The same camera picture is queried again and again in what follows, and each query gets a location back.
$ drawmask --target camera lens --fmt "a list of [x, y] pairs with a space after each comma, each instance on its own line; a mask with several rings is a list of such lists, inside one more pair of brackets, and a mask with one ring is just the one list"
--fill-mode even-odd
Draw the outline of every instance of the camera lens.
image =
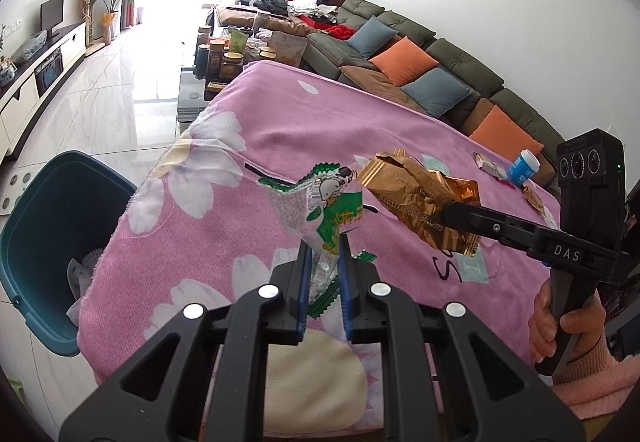
[[600, 169], [600, 155], [597, 151], [592, 149], [587, 157], [587, 163], [589, 164], [589, 171], [592, 175], [595, 175]]
[[584, 173], [584, 157], [581, 153], [574, 153], [571, 157], [571, 173], [575, 178], [580, 178]]
[[566, 177], [569, 174], [569, 161], [563, 158], [560, 161], [560, 176], [562, 178]]

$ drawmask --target person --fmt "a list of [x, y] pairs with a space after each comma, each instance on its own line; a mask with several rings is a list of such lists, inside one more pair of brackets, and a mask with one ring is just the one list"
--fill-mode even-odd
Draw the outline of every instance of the person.
[[[556, 352], [558, 322], [550, 305], [547, 280], [534, 298], [529, 319], [529, 351], [536, 362]], [[640, 356], [618, 362], [609, 353], [605, 319], [606, 312], [595, 295], [579, 310], [560, 318], [562, 330], [580, 337], [564, 371], [553, 378], [551, 389], [583, 421], [588, 440], [609, 423], [640, 377]]]

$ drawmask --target human hand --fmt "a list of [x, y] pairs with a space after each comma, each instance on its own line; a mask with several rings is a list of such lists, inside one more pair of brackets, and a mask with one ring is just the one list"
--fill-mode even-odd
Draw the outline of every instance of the human hand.
[[[551, 315], [550, 305], [551, 283], [547, 279], [533, 300], [533, 315], [529, 318], [529, 352], [536, 362], [542, 362], [556, 352], [554, 339], [558, 332], [558, 322]], [[560, 318], [562, 330], [568, 334], [580, 334], [569, 361], [581, 358], [598, 343], [606, 315], [600, 301], [593, 295], [584, 307]]]

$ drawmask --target pink blanket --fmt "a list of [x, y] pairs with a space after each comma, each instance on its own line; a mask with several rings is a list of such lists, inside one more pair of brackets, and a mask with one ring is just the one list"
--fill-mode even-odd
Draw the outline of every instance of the pink blanket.
[[[477, 180], [483, 205], [544, 224], [519, 191], [478, 170], [472, 153], [506, 162], [445, 124], [302, 70], [252, 63], [165, 154], [132, 198], [98, 262], [78, 333], [98, 380], [183, 306], [233, 302], [267, 282], [275, 265], [296, 257], [299, 239], [279, 225], [245, 163], [295, 181], [317, 162], [362, 165], [377, 151], [396, 148], [429, 168]], [[542, 189], [537, 193], [557, 219], [558, 203]], [[364, 201], [380, 212], [366, 212], [363, 225], [350, 232], [351, 250], [376, 254], [383, 281], [421, 303], [468, 305], [531, 362], [527, 319], [548, 269], [492, 240], [483, 239], [474, 258], [434, 250], [367, 190]], [[346, 343], [339, 310], [334, 303], [319, 320], [310, 319], [308, 329]], [[367, 396], [357, 418], [337, 426], [328, 419], [326, 431], [379, 428], [379, 350], [346, 346], [362, 363]], [[313, 436], [327, 434], [301, 428], [289, 435], [305, 429]]]

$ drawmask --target red cloth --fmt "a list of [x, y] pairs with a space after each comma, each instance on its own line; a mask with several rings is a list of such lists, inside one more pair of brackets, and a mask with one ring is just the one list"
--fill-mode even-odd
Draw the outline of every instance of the red cloth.
[[356, 33], [353, 28], [349, 28], [345, 25], [334, 25], [332, 27], [329, 27], [326, 31], [330, 36], [335, 37], [336, 39], [343, 40], [349, 39]]

